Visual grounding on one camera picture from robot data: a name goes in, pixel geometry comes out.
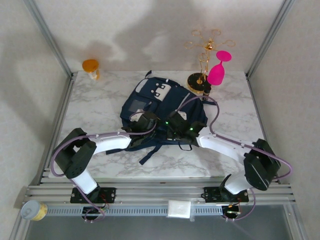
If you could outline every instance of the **white marble surface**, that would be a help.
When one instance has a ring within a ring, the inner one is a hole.
[[[186,86],[194,71],[154,71],[152,76],[169,78]],[[67,109],[60,141],[74,128],[88,134],[114,132],[122,127],[121,107],[146,71],[103,71],[98,81],[80,71],[77,75]],[[256,141],[263,134],[259,125],[245,74],[228,72],[220,86],[212,89],[211,97],[218,101],[220,116],[214,129],[232,137]],[[217,110],[205,105],[208,123]],[[93,156],[88,170],[94,178],[152,177],[218,177],[243,169],[239,163],[209,149],[194,147],[182,151],[177,145],[163,146],[143,166],[139,164],[152,148],[135,152],[103,153]]]

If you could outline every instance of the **glass panel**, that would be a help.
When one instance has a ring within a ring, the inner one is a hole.
[[[245,213],[250,206],[243,206]],[[106,217],[84,223],[81,217],[45,217],[32,222],[27,240],[292,240],[282,205],[260,205],[248,217],[225,222],[221,216],[189,219],[167,217]]]

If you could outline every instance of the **gold jewelry stand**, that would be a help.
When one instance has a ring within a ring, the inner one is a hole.
[[[193,49],[194,47],[202,47],[204,48],[204,52],[200,53],[198,55],[198,60],[201,66],[201,72],[196,72],[191,74],[187,79],[187,86],[188,88],[197,94],[201,94],[204,92],[206,88],[206,82],[207,82],[207,74],[208,74],[208,64],[210,61],[210,52],[211,51],[218,51],[217,48],[221,45],[227,45],[228,47],[234,47],[236,45],[236,42],[233,40],[226,40],[222,43],[215,43],[215,37],[221,35],[220,29],[213,29],[211,31],[212,37],[209,38],[209,40],[205,40],[202,36],[202,33],[200,30],[193,30],[191,32],[192,36],[200,37],[203,41],[202,44],[196,44],[192,41],[187,41],[184,43],[184,47],[186,49]]]

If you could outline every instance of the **small tin can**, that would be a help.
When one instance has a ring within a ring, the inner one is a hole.
[[[98,80],[100,78],[99,62],[95,59],[88,59],[82,63],[82,68],[87,72],[91,79]]]
[[[32,221],[40,221],[47,213],[48,206],[36,200],[26,202],[21,209],[21,217]]]

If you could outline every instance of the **black round base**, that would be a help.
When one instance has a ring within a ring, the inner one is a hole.
[[[200,72],[191,74],[187,80],[188,88],[196,94],[202,94],[204,92],[205,90],[204,83],[205,83],[204,75]]]

